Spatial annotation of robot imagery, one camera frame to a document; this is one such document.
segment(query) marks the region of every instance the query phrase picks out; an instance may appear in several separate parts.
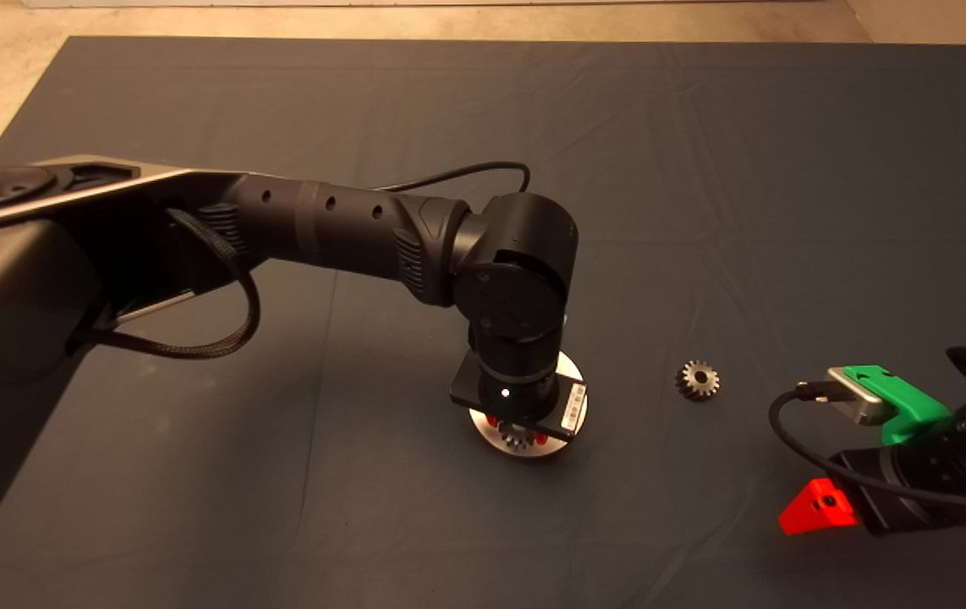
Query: label sticker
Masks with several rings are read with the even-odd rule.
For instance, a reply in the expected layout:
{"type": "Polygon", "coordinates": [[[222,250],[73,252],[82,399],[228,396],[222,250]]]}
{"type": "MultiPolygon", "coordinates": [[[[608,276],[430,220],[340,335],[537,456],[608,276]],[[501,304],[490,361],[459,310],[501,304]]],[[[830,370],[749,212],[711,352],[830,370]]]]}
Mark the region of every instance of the label sticker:
{"type": "Polygon", "coordinates": [[[565,414],[562,415],[562,429],[573,432],[577,430],[577,420],[580,420],[580,409],[585,404],[585,394],[588,389],[575,382],[569,390],[569,400],[565,403],[565,414]]]}

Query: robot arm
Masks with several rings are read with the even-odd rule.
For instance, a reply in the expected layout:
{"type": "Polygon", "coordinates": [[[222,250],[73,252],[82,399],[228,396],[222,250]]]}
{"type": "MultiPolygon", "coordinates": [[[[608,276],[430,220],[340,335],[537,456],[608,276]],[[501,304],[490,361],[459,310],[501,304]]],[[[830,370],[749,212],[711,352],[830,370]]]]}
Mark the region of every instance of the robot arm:
{"type": "Polygon", "coordinates": [[[469,350],[453,403],[565,446],[585,415],[584,383],[557,365],[576,248],[569,214],[523,192],[473,213],[462,200],[103,157],[0,169],[0,501],[89,348],[74,337],[243,280],[249,331],[160,353],[228,354],[259,317],[248,272],[270,258],[456,305],[469,350]]]}
{"type": "MultiPolygon", "coordinates": [[[[966,376],[966,348],[947,354],[966,376]]],[[[788,447],[828,474],[784,510],[790,535],[851,524],[873,535],[966,527],[966,404],[950,411],[880,366],[847,366],[784,393],[769,420],[788,447]],[[880,425],[882,446],[816,455],[781,424],[792,400],[832,404],[854,423],[880,425]]]]}

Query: black cable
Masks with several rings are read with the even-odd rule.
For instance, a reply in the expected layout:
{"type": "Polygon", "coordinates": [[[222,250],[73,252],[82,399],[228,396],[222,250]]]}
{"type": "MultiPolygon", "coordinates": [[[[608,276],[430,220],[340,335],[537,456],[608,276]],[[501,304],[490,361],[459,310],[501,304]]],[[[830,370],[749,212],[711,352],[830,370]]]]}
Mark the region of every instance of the black cable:
{"type": "Polygon", "coordinates": [[[168,215],[175,222],[193,233],[202,244],[208,246],[209,251],[216,255],[216,258],[223,263],[225,269],[231,273],[235,281],[243,286],[246,293],[246,320],[243,325],[235,332],[208,344],[196,344],[193,347],[180,347],[175,344],[158,343],[155,340],[148,340],[140,336],[123,334],[123,332],[104,331],[104,329],[85,329],[77,332],[74,338],[85,340],[88,343],[106,344],[108,347],[117,347],[128,351],[138,351],[140,354],[150,354],[162,356],[162,358],[173,359],[213,359],[222,358],[224,355],[234,354],[250,341],[254,332],[258,331],[258,324],[261,322],[261,300],[258,297],[258,286],[254,283],[254,278],[250,273],[239,266],[235,261],[238,254],[234,247],[227,242],[219,233],[212,228],[206,227],[204,223],[189,215],[185,211],[178,209],[167,209],[168,215]]]}
{"type": "Polygon", "coordinates": [[[782,442],[788,445],[795,451],[795,454],[799,455],[801,458],[807,459],[808,462],[815,464],[836,477],[851,482],[852,485],[866,486],[867,489],[874,489],[884,493],[889,493],[892,495],[897,495],[897,497],[909,498],[909,500],[917,502],[927,502],[927,504],[933,505],[951,505],[955,508],[966,508],[966,495],[955,495],[951,493],[940,493],[938,491],[927,491],[923,489],[913,489],[911,486],[901,486],[894,485],[890,482],[885,482],[884,480],[879,480],[877,478],[872,478],[869,475],[855,474],[854,471],[833,463],[830,459],[823,458],[823,456],[816,454],[810,448],[804,446],[784,430],[783,425],[780,421],[780,412],[784,409],[784,405],[788,404],[792,400],[797,400],[797,398],[805,398],[798,390],[788,391],[781,394],[780,397],[776,398],[769,406],[769,425],[772,430],[776,432],[778,438],[782,442]]]}
{"type": "Polygon", "coordinates": [[[410,180],[408,182],[401,182],[401,184],[388,184],[385,186],[372,186],[371,190],[385,190],[390,193],[401,193],[405,190],[418,189],[422,186],[429,186],[432,184],[439,184],[439,182],[445,182],[448,180],[453,180],[453,178],[462,178],[464,176],[471,176],[472,173],[483,173],[483,171],[494,171],[495,169],[515,169],[521,172],[521,188],[518,192],[523,193],[525,190],[529,189],[529,182],[532,181],[532,170],[525,163],[517,161],[490,161],[490,162],[477,162],[475,165],[467,165],[464,167],[458,167],[456,169],[449,169],[448,171],[442,171],[441,173],[433,174],[433,176],[428,176],[425,178],[417,178],[417,180],[410,180]]]}

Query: metal gear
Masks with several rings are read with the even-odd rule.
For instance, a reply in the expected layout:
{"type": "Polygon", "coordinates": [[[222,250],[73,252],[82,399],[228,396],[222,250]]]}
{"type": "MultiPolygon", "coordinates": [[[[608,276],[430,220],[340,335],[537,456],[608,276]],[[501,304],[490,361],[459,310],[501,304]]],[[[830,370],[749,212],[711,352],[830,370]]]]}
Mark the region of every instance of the metal gear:
{"type": "Polygon", "coordinates": [[[536,432],[521,425],[506,423],[505,420],[498,421],[498,432],[502,433],[502,442],[506,442],[506,447],[511,451],[523,451],[533,444],[541,443],[536,432]]]}
{"type": "Polygon", "coordinates": [[[675,375],[675,386],[688,400],[702,402],[720,390],[720,373],[707,362],[692,359],[675,375]]]}

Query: red component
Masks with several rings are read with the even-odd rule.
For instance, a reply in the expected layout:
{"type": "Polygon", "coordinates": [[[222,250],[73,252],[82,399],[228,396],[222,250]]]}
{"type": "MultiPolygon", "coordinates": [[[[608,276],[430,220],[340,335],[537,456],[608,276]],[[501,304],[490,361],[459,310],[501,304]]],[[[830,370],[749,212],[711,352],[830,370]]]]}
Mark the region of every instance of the red component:
{"type": "Polygon", "coordinates": [[[828,478],[814,478],[780,515],[785,535],[859,524],[848,498],[828,478]]]}

